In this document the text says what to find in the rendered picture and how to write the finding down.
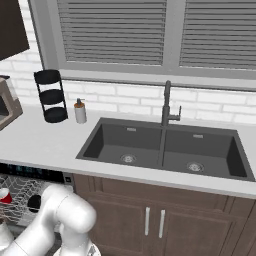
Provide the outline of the brown cupboard door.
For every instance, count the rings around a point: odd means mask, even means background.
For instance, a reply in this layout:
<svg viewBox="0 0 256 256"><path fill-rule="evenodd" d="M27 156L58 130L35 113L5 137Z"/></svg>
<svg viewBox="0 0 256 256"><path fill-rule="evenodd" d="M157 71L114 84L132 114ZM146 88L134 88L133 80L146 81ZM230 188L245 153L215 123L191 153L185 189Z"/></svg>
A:
<svg viewBox="0 0 256 256"><path fill-rule="evenodd" d="M90 238L102 256L152 256L154 209L142 200L92 195L88 202L97 213ZM145 208L150 207L149 234L145 236Z"/></svg>
<svg viewBox="0 0 256 256"><path fill-rule="evenodd" d="M236 220L222 213L162 204L163 237L156 236L156 256L229 256Z"/></svg>

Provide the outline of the black dishwasher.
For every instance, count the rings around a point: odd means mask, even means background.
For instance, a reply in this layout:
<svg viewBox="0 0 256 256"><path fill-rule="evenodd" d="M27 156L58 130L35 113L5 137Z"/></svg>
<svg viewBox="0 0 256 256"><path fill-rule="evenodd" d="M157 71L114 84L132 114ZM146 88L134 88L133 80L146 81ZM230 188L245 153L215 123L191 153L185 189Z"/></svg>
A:
<svg viewBox="0 0 256 256"><path fill-rule="evenodd" d="M18 176L28 179L36 179L50 182L52 184L63 185L70 191L74 191L73 175L66 172L30 167L23 165L0 163L0 175ZM15 235L21 234L25 228L8 224L8 228Z"/></svg>

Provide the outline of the red cup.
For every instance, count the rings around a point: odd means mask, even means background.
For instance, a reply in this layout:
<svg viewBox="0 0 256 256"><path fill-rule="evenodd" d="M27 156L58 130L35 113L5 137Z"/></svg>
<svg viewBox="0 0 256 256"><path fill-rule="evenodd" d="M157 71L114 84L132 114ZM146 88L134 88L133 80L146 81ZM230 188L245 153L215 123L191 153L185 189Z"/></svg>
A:
<svg viewBox="0 0 256 256"><path fill-rule="evenodd" d="M12 197L8 188L0 189L0 202L10 204Z"/></svg>

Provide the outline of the dark grey double sink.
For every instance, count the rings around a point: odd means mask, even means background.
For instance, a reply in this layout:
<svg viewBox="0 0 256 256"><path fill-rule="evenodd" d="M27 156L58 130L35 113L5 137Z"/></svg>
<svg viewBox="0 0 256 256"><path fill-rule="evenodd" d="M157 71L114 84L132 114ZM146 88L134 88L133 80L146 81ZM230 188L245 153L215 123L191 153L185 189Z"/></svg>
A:
<svg viewBox="0 0 256 256"><path fill-rule="evenodd" d="M242 181L255 180L238 132L101 118L77 157Z"/></svg>

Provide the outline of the dark grey tap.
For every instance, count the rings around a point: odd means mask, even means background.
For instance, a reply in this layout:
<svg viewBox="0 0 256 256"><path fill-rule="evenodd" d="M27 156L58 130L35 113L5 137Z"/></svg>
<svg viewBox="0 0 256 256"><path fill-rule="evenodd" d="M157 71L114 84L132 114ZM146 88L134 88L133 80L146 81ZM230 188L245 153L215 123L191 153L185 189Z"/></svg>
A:
<svg viewBox="0 0 256 256"><path fill-rule="evenodd" d="M164 88L164 105L162 107L161 125L163 127L166 127L170 121L181 120L181 113L178 113L177 115L172 115L170 113L170 91L171 91L171 82L167 80Z"/></svg>

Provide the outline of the brown false drawer front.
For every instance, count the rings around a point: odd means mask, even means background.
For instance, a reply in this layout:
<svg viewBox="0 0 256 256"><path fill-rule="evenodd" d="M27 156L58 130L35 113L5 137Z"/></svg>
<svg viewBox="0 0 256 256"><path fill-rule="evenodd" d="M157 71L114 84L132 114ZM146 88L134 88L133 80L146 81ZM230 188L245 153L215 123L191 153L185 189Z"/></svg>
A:
<svg viewBox="0 0 256 256"><path fill-rule="evenodd" d="M203 209L223 211L228 197L171 187L93 177L73 175L76 191L80 194L103 193L169 204L179 204Z"/></svg>

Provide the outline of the black three-tier stand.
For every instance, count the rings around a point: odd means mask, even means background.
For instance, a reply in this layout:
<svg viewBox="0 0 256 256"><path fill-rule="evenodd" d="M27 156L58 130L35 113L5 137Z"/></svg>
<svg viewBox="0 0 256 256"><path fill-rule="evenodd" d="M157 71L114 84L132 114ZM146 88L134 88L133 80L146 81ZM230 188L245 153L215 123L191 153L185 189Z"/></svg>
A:
<svg viewBox="0 0 256 256"><path fill-rule="evenodd" d="M34 73L34 80L45 121L59 123L66 120L68 113L60 72L54 69L38 71ZM55 83L59 84L59 89L46 89L45 91L40 89L41 85L49 86Z"/></svg>

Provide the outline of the grey window with blinds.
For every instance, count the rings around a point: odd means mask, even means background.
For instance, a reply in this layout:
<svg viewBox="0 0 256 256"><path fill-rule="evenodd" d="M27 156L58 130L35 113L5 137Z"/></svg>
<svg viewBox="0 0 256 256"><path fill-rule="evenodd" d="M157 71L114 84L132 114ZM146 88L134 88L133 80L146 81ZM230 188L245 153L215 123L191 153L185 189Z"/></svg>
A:
<svg viewBox="0 0 256 256"><path fill-rule="evenodd" d="M256 0L28 0L67 80L256 91Z"/></svg>

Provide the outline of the brown toaster oven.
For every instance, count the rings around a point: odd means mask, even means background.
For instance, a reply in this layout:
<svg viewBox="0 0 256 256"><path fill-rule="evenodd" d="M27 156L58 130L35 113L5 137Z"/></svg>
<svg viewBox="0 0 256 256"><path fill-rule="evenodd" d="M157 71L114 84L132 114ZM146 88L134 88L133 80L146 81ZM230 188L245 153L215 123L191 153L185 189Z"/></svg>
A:
<svg viewBox="0 0 256 256"><path fill-rule="evenodd" d="M0 131L23 114L20 101L10 90L9 76L0 75Z"/></svg>

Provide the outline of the brown cupboard run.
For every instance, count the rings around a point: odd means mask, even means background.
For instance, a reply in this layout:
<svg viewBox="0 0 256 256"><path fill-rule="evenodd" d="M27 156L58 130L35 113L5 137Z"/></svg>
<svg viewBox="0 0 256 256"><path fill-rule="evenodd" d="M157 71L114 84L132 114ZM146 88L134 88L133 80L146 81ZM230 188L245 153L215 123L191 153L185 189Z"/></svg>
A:
<svg viewBox="0 0 256 256"><path fill-rule="evenodd" d="M256 256L256 199L232 256Z"/></svg>

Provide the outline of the dark brown wall cupboard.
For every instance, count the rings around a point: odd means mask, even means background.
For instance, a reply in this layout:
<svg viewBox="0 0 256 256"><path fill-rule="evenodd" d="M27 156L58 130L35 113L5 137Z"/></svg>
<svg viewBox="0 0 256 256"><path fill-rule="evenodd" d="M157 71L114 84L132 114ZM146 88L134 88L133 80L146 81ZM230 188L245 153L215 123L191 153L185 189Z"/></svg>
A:
<svg viewBox="0 0 256 256"><path fill-rule="evenodd" d="M0 61L28 49L18 0L0 0Z"/></svg>

